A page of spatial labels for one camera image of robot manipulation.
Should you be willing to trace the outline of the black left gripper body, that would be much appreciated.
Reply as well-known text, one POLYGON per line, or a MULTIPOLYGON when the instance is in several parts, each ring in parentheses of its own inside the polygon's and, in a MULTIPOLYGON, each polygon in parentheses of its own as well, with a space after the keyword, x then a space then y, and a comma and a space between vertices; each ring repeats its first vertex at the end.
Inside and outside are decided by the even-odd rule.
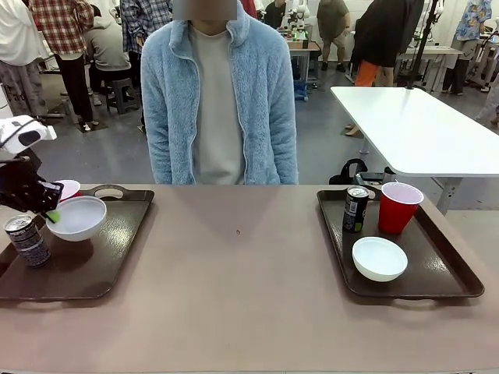
POLYGON ((1 160, 1 204, 19 212, 47 213, 56 209, 64 185, 48 182, 28 156, 1 160))

